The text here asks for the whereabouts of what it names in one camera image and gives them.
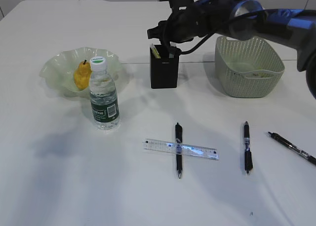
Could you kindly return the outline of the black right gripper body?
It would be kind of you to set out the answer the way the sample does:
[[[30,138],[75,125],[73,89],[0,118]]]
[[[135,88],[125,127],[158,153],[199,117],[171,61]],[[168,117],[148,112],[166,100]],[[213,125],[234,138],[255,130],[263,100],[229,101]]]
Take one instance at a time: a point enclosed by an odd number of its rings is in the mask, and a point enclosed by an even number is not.
[[[198,34],[195,31],[195,21],[184,12],[171,14],[167,20],[159,21],[154,28],[147,30],[148,39],[157,38],[174,43],[192,41]]]

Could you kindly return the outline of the blue black right robot arm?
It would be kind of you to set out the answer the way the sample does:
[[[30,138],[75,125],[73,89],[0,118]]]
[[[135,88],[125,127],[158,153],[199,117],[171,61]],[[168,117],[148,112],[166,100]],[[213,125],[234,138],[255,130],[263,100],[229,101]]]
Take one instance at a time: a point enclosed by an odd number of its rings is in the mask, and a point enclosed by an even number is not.
[[[310,9],[264,9],[256,0],[159,0],[167,1],[170,16],[148,29],[168,52],[183,55],[171,46],[199,37],[198,46],[214,34],[237,40],[254,36],[295,49],[297,70],[306,73],[312,94],[316,92],[316,12]]]

